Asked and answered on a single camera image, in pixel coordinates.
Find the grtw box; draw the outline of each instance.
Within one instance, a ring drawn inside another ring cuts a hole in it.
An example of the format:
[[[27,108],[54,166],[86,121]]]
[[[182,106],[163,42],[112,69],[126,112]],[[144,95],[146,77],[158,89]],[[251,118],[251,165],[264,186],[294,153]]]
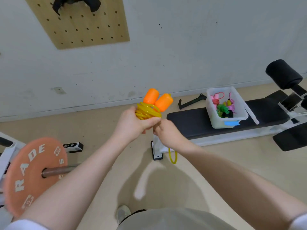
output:
[[[69,153],[82,152],[83,144],[80,142],[63,144],[65,151]]]

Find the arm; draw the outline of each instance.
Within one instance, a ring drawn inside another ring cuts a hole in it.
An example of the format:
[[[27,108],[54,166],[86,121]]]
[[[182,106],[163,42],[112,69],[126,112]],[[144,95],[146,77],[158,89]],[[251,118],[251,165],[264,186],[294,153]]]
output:
[[[206,152],[188,141],[169,120],[154,127],[161,142],[184,156],[227,204],[256,230],[288,229],[307,206],[264,178]]]
[[[125,147],[160,118],[139,120],[124,111],[108,141],[85,162],[44,192],[20,217],[49,229],[76,229],[105,176]]]

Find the baseboard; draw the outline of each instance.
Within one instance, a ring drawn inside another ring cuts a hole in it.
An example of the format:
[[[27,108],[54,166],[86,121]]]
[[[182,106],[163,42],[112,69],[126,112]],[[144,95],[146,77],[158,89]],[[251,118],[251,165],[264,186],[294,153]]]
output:
[[[242,82],[242,83],[236,83],[236,84],[230,84],[230,85],[223,85],[219,87],[234,86],[235,88],[241,88],[241,87],[248,87],[248,86],[254,86],[254,85],[263,85],[263,84],[268,84],[272,82],[273,81],[271,79],[267,79],[267,80],[260,80],[260,81],[249,81],[249,82]],[[174,92],[172,93],[172,96],[179,97],[179,96],[205,93],[208,88],[200,88],[200,89]],[[120,100],[120,101],[112,101],[112,102],[90,104],[90,105],[83,105],[83,106],[74,106],[74,107],[68,107],[68,108],[57,109],[57,110],[27,113],[27,114],[22,114],[22,115],[4,116],[4,117],[0,117],[0,122],[30,119],[30,118],[49,116],[49,115],[66,114],[66,113],[71,113],[71,112],[99,109],[99,108],[112,107],[112,106],[128,105],[128,104],[134,104],[134,103],[141,102],[142,100],[143,100],[143,97],[139,97],[139,98],[133,98],[133,99]]]

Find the orange jump rope handle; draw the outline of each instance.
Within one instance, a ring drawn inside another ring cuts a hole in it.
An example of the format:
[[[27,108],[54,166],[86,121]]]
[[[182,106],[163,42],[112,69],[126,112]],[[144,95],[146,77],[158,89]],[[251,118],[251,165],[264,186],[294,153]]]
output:
[[[174,100],[171,95],[169,93],[165,93],[155,102],[155,106],[159,108],[161,112],[164,112],[173,103],[173,101]]]
[[[159,91],[157,91],[155,88],[150,88],[147,94],[145,95],[143,102],[146,104],[154,105],[158,97],[159,97]]]

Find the white sleeve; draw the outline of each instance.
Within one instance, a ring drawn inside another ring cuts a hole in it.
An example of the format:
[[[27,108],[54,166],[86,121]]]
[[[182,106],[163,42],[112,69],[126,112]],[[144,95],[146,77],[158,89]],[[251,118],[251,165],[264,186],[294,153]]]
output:
[[[296,218],[292,222],[289,230],[307,230],[307,214]]]
[[[4,230],[48,230],[44,226],[30,220],[17,220]]]

